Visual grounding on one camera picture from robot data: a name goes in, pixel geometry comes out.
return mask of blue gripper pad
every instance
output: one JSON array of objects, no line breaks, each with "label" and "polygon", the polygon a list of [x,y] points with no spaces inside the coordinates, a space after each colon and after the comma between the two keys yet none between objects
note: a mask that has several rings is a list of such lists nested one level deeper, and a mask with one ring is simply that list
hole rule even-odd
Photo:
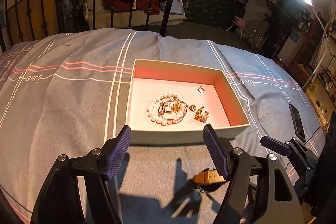
[{"label": "blue gripper pad", "polygon": [[227,178],[230,174],[227,167],[227,158],[219,145],[220,140],[211,125],[204,127],[203,139],[218,174]]},{"label": "blue gripper pad", "polygon": [[118,170],[125,157],[131,140],[131,128],[129,126],[124,126],[118,137],[116,138],[116,144],[114,149],[107,158],[107,167],[105,171],[105,177],[107,178],[107,180],[110,180],[118,173]]}]

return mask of red cloth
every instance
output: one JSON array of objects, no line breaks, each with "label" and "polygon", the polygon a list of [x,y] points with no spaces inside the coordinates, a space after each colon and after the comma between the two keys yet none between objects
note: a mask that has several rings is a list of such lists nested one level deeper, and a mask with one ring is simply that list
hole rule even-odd
[{"label": "red cloth", "polygon": [[[116,13],[122,13],[122,12],[129,12],[131,10],[131,3],[125,3],[121,2],[120,0],[103,0],[103,3],[108,6],[114,6]],[[149,0],[137,0],[136,1],[136,9],[144,11],[147,13],[147,9],[149,6]],[[152,11],[151,15],[157,16],[160,14],[160,8],[159,8],[159,1],[158,0],[152,0]]]}]

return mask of jewelry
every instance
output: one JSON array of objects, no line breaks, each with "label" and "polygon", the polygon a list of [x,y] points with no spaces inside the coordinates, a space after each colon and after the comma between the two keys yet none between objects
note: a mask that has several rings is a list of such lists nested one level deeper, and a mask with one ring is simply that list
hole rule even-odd
[{"label": "jewelry", "polygon": [[206,122],[209,118],[209,112],[205,112],[204,114],[202,114],[202,111],[203,111],[204,107],[202,106],[201,108],[199,108],[197,111],[196,111],[196,114],[195,114],[195,118],[197,121],[199,122]]},{"label": "jewelry", "polygon": [[200,93],[205,92],[204,88],[202,88],[202,85],[198,88],[198,91],[199,91]]},{"label": "jewelry", "polygon": [[[154,107],[158,102],[160,106],[157,110],[157,115],[154,115]],[[189,106],[176,95],[164,93],[153,98],[147,111],[152,122],[166,126],[167,124],[181,122],[187,113],[187,107]]]},{"label": "jewelry", "polygon": [[191,106],[189,107],[189,109],[190,109],[192,112],[194,112],[194,111],[196,110],[196,106],[195,106],[195,105],[191,105]]}]

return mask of floor lamp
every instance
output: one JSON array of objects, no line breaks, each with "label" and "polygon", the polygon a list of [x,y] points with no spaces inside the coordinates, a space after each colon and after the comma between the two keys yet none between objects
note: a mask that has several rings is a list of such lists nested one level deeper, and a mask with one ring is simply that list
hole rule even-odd
[{"label": "floor lamp", "polygon": [[321,65],[321,63],[322,63],[322,60],[324,59],[324,57],[325,57],[325,55],[326,55],[326,53],[327,53],[327,51],[328,51],[328,47],[329,47],[329,41],[328,41],[328,35],[327,35],[327,32],[326,32],[326,29],[324,28],[324,26],[323,26],[323,24],[322,24],[322,22],[321,22],[319,16],[317,15],[317,13],[316,13],[316,11],[315,11],[315,9],[314,9],[314,4],[313,4],[313,2],[312,2],[311,0],[304,0],[304,1],[305,1],[308,5],[311,6],[314,15],[316,16],[317,20],[320,22],[320,24],[321,24],[321,26],[322,26],[322,29],[323,29],[323,39],[322,39],[322,42],[323,42],[324,37],[325,37],[325,38],[327,39],[327,49],[325,50],[325,52],[324,52],[324,54],[323,54],[321,60],[320,60],[319,63],[317,64],[317,66],[316,66],[315,70],[313,71],[312,75],[309,77],[309,79],[307,80],[307,82],[303,85],[302,89],[305,88],[305,86],[309,83],[309,81],[313,78],[313,76],[315,75],[315,73],[316,73],[317,70],[319,69],[319,67],[320,67],[320,65]]}]

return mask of gray bedsheet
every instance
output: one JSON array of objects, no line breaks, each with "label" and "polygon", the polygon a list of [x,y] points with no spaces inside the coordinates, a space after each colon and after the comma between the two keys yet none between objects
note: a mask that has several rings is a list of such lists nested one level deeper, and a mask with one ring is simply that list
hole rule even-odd
[{"label": "gray bedsheet", "polygon": [[[83,156],[121,130],[131,77],[124,68],[132,68],[135,58],[223,70],[251,123],[231,143],[251,155],[269,153],[259,143],[262,136],[280,141],[295,136],[289,103],[300,112],[306,138],[314,133],[307,146],[316,154],[323,148],[324,135],[305,94],[262,56],[211,41],[127,29],[54,35],[18,62],[0,92],[0,184],[25,223],[58,155]],[[212,223],[226,186],[209,195],[179,191],[210,166],[205,145],[132,146],[109,184],[110,195],[123,223]],[[287,172],[295,182],[291,165]],[[92,223],[83,179],[79,185]]]}]

